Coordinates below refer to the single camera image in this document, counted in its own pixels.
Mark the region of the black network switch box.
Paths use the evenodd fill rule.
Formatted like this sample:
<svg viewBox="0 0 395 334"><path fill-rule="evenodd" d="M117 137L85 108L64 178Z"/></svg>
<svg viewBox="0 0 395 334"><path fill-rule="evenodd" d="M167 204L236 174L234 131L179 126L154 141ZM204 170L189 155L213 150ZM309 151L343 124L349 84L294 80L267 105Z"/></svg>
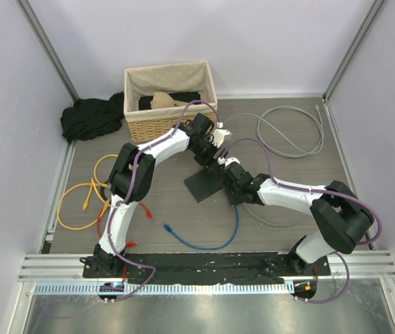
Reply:
<svg viewBox="0 0 395 334"><path fill-rule="evenodd" d="M202 202L223 188L222 177L208 170L201 170L188 177L184 184L196 202Z"/></svg>

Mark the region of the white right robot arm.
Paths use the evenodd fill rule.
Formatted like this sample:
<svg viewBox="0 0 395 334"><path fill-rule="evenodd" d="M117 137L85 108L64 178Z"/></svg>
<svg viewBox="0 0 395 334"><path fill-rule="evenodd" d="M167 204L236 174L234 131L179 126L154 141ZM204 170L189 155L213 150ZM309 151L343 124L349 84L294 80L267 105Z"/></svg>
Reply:
<svg viewBox="0 0 395 334"><path fill-rule="evenodd" d="M256 177L236 158L219 158L223 188L232 205L278 206L311 216L318 231L300 239L289 252L290 269L306 274L333 252L350 254L373 225L376 215L343 182L308 186L271 175Z"/></svg>

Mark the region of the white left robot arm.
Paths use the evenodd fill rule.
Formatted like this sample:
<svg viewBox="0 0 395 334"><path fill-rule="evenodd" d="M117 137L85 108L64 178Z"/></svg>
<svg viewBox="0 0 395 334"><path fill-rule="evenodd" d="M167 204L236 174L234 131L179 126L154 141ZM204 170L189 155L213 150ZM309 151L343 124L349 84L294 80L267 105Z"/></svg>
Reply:
<svg viewBox="0 0 395 334"><path fill-rule="evenodd" d="M166 159L187 150L202 170L190 176L184 184L197 202L222 189L220 169L215 154L232 133L223 123L212 122L198 113L192 121L181 122L164 135L141 145L122 146L108 180L111 182L111 212L105 232L96 244L92 264L87 269L101 271L114 278L122 272L118 257L126 248L126 235L136 205L148 194L154 169Z"/></svg>

